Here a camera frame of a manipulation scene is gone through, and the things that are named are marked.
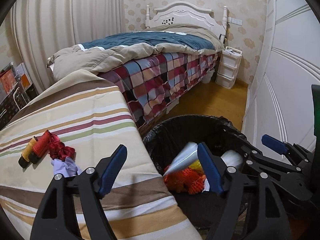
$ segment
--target beige duvet cover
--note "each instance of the beige duvet cover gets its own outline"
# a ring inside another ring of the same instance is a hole
[[[132,59],[139,59],[160,53],[180,52],[190,55],[212,55],[223,50],[223,44],[217,36],[196,25],[173,24],[170,26],[159,26],[145,31],[166,31],[174,33],[192,34],[209,40],[215,47],[213,49],[194,50],[186,45],[173,43],[159,43],[155,46],[147,43],[138,43],[131,46],[115,46],[110,49],[94,47],[90,49],[82,48],[81,44],[70,48],[59,50],[48,61],[48,65],[53,65],[53,78],[58,81],[73,71],[85,69],[91,73],[110,71]]]

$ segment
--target white wooden headboard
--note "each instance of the white wooden headboard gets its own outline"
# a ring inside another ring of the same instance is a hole
[[[189,23],[212,31],[223,42],[226,37],[228,7],[224,7],[222,25],[217,24],[209,14],[211,9],[200,8],[192,3],[177,1],[162,8],[156,8],[157,14],[150,20],[150,7],[147,5],[146,27],[152,28],[173,23]]]

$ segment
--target lavender cloth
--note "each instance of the lavender cloth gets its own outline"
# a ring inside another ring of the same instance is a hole
[[[82,172],[70,157],[66,157],[64,162],[59,159],[54,159],[51,161],[51,165],[53,166],[53,175],[61,173],[65,178],[80,175]]]

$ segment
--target wooden floor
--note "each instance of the wooden floor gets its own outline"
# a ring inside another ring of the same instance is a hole
[[[241,130],[242,118],[247,102],[247,84],[236,82],[232,89],[226,89],[215,82],[199,83],[179,99],[162,121],[182,114],[204,114],[223,116],[234,127]]]

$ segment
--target white curtain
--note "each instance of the white curtain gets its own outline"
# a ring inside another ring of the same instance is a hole
[[[39,93],[52,85],[46,64],[55,52],[125,32],[123,0],[17,0],[11,23]]]

